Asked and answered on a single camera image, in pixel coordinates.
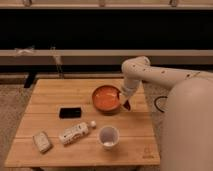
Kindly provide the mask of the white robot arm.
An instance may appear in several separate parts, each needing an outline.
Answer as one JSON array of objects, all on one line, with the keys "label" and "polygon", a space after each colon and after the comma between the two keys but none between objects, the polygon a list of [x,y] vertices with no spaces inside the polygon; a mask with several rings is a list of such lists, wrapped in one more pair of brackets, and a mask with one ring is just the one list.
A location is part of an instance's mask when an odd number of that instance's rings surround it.
[{"label": "white robot arm", "polygon": [[145,56],[124,61],[121,70],[125,99],[142,81],[169,90],[160,171],[213,171],[213,72],[155,67]]}]

